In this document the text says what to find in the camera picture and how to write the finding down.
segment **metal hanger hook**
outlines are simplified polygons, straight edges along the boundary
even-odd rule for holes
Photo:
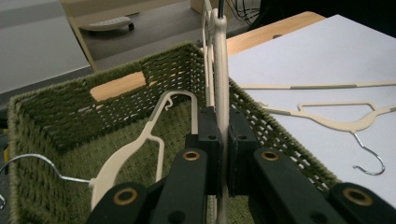
[[[373,154],[374,156],[376,156],[376,158],[381,162],[381,166],[382,166],[382,167],[381,167],[381,171],[378,172],[378,173],[369,172],[369,171],[367,171],[367,170],[361,168],[361,166],[359,166],[359,165],[354,165],[353,168],[354,168],[354,169],[361,170],[362,172],[364,172],[364,173],[367,174],[367,175],[382,175],[382,174],[385,172],[385,163],[384,163],[384,161],[382,160],[382,158],[381,158],[378,154],[376,154],[375,152],[373,152],[370,148],[365,147],[364,144],[361,142],[361,140],[359,139],[359,137],[358,137],[358,135],[357,135],[356,133],[352,133],[352,134],[355,136],[355,138],[356,138],[356,140],[358,141],[359,145],[361,145],[361,147],[362,147],[364,150],[366,150],[366,151],[370,152],[371,154]]]

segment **cream plastic hanger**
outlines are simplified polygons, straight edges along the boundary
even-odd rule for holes
[[[207,39],[206,44],[206,22],[210,23],[210,18],[212,16],[212,6],[208,0],[204,1],[204,9],[202,10],[202,39],[204,50],[204,63],[205,63],[205,98],[207,106],[215,105],[215,90],[213,84],[213,38]]]
[[[102,166],[98,176],[96,178],[91,179],[90,187],[92,187],[92,200],[91,200],[91,209],[99,203],[102,197],[106,194],[106,192],[111,189],[114,185],[114,181],[116,176],[122,167],[122,165],[136,153],[139,148],[143,146],[143,144],[147,141],[154,141],[159,144],[159,153],[158,153],[158,163],[157,163],[157,173],[156,173],[156,181],[162,178],[163,174],[163,149],[164,142],[160,137],[154,136],[151,134],[151,131],[157,122],[161,112],[165,108],[169,108],[173,105],[171,96],[182,94],[188,95],[191,98],[191,133],[198,134],[198,104],[195,95],[189,91],[166,91],[161,96],[159,102],[155,106],[151,116],[149,117],[146,126],[144,127],[142,133],[139,137],[134,140],[132,143],[125,145],[124,147],[117,150],[113,155],[108,158],[105,164]]]
[[[243,90],[325,90],[325,89],[352,89],[365,87],[396,86],[396,80],[354,82],[354,83],[333,83],[333,84],[239,84]]]
[[[367,175],[381,175],[385,171],[385,164],[384,161],[381,159],[380,156],[378,156],[375,152],[373,152],[370,148],[366,147],[361,140],[359,139],[357,132],[367,129],[370,127],[370,125],[373,124],[375,118],[379,115],[390,113],[393,111],[396,111],[396,105],[392,106],[387,106],[383,107],[380,109],[377,109],[374,104],[369,103],[369,102],[328,102],[328,103],[313,103],[313,104],[299,104],[298,108],[299,111],[293,111],[293,110],[288,110],[288,109],[281,109],[281,108],[275,108],[275,107],[269,107],[268,105],[264,105],[263,103],[259,102],[259,105],[261,105],[266,111],[269,113],[274,113],[274,114],[279,114],[279,115],[287,115],[287,116],[294,116],[294,117],[300,117],[300,118],[306,118],[306,119],[312,119],[313,121],[337,130],[341,132],[349,132],[353,134],[360,144],[360,146],[365,149],[366,151],[370,152],[374,156],[378,158],[378,160],[381,162],[381,171],[380,172],[368,172],[367,170],[361,168],[358,165],[354,165],[353,168],[359,169],[366,173]],[[330,119],[325,119],[323,117],[310,114],[304,111],[305,106],[324,106],[324,105],[368,105],[370,106],[373,111],[368,113],[366,116],[364,116],[362,119],[359,119],[357,121],[352,121],[352,122],[340,122],[340,121],[335,121],[335,120],[330,120]]]

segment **basket handle cutout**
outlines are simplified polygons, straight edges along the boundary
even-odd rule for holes
[[[136,72],[94,87],[90,90],[90,94],[96,102],[100,102],[145,85],[146,78],[143,72]]]

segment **woven basket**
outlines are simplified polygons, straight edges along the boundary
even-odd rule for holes
[[[147,85],[97,103],[90,89],[110,80],[142,71]],[[320,189],[337,179],[291,137],[271,116],[232,81],[231,104],[250,121],[264,147],[281,150]],[[39,153],[59,168],[61,174],[91,179],[107,158],[133,142],[164,91],[193,92],[205,106],[203,53],[192,44],[127,63],[105,72],[78,78],[11,99],[9,129],[11,157]],[[177,104],[163,111],[153,134],[165,142],[164,174],[176,151],[183,149],[191,131],[191,104],[177,97]],[[122,167],[117,183],[154,182],[158,149],[146,143]],[[84,223],[90,213],[91,190],[87,184],[64,181],[43,161],[23,159],[10,165],[11,223]],[[247,200],[230,201],[229,223],[249,223]]]

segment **white surface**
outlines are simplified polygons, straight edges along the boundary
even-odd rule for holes
[[[396,79],[396,39],[340,16],[317,22],[229,58],[230,77],[239,84],[318,84]],[[338,90],[247,91],[269,106],[297,110],[299,103],[370,101],[378,108],[396,105],[396,87]],[[353,121],[369,106],[307,107],[327,119]],[[345,182],[363,185],[396,207],[396,112],[381,115],[358,136],[379,154],[387,169],[380,176],[352,168],[380,171],[380,163],[360,148],[350,133],[310,119],[274,115],[300,143]]]
[[[90,66],[57,0],[1,0],[0,40],[0,93]]]

